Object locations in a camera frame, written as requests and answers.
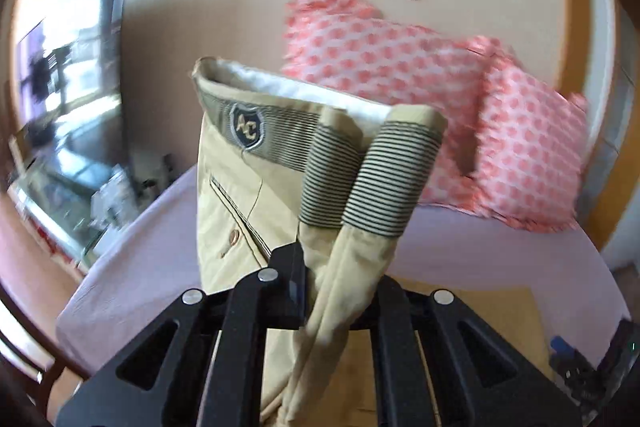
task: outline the beige trousers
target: beige trousers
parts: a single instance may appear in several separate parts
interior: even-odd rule
[[[206,112],[198,156],[204,290],[233,287],[296,239],[311,273],[308,323],[268,333],[262,420],[376,425],[368,335],[349,326],[391,262],[446,121],[427,106],[389,108],[214,58],[198,61],[193,78]],[[529,291],[460,296],[549,374]]]

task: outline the bed sheet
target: bed sheet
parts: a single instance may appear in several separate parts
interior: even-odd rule
[[[611,273],[582,230],[527,232],[418,207],[389,274],[454,289],[528,286],[548,337],[561,335],[592,363],[606,352],[620,318],[628,317]],[[92,267],[58,318],[58,341],[95,371],[193,287],[200,287],[195,168]]]

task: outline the shield-shaped badge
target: shield-shaped badge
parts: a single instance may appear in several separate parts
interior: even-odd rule
[[[258,147],[264,138],[264,120],[257,107],[235,103],[229,113],[231,134],[245,150]]]

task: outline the mattress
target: mattress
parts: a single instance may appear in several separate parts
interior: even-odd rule
[[[527,232],[446,208],[418,207],[389,274],[452,289],[530,287],[548,338],[561,335],[594,364],[620,318],[629,316],[582,230]],[[194,287],[200,287],[195,167],[95,263],[58,318],[58,342],[96,371]]]

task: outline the polka dot pillow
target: polka dot pillow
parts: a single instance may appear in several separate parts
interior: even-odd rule
[[[504,57],[495,58],[484,85],[476,188],[462,206],[515,228],[577,228],[586,100],[563,98]]]
[[[462,204],[472,183],[455,162],[473,136],[489,57],[498,41],[455,42],[415,25],[388,22],[364,0],[293,0],[282,72],[394,105],[427,104],[449,126],[421,203]]]

